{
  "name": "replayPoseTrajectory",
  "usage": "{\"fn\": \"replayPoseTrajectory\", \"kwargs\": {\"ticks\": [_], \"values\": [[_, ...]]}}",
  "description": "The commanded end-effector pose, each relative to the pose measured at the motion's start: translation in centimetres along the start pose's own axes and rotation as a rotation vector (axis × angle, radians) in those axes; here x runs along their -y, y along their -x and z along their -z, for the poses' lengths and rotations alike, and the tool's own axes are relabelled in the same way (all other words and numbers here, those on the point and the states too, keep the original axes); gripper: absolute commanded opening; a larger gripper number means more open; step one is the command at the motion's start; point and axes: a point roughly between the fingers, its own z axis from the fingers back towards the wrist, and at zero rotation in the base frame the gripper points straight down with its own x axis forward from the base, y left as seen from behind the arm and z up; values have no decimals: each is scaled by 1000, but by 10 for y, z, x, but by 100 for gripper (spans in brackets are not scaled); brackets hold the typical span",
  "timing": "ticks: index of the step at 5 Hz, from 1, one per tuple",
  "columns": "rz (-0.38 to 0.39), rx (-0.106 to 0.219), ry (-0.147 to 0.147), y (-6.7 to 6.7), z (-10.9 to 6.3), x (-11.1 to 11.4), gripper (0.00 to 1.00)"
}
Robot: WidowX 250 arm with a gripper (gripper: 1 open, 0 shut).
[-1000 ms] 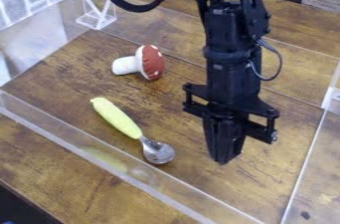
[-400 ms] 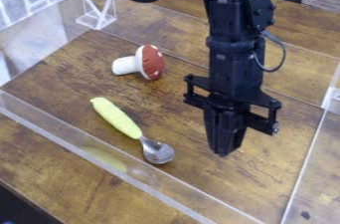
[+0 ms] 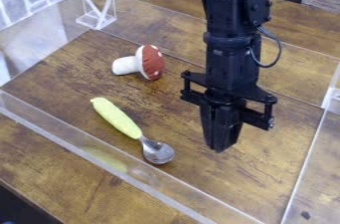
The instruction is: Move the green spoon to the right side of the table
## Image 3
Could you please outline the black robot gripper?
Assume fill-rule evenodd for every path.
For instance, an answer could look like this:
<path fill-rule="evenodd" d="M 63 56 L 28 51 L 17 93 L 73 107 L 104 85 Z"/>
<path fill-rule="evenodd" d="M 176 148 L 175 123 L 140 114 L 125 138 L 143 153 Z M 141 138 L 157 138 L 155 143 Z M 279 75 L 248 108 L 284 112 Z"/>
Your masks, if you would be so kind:
<path fill-rule="evenodd" d="M 204 34 L 203 40 L 205 70 L 180 74 L 181 98 L 200 107 L 205 144 L 223 152 L 236 144 L 244 122 L 265 130 L 273 127 L 277 97 L 257 86 L 260 35 L 225 38 Z"/>

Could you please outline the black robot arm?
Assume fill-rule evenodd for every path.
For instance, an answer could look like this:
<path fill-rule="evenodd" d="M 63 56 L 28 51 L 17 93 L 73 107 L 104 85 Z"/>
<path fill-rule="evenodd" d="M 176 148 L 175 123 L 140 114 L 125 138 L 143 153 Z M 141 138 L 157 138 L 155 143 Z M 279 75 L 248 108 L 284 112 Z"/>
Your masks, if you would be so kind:
<path fill-rule="evenodd" d="M 257 86 L 263 24 L 269 20 L 269 0 L 201 0 L 207 21 L 205 70 L 185 71 L 180 98 L 197 105 L 204 141 L 221 152 L 236 144 L 248 123 L 273 126 L 277 97 Z"/>

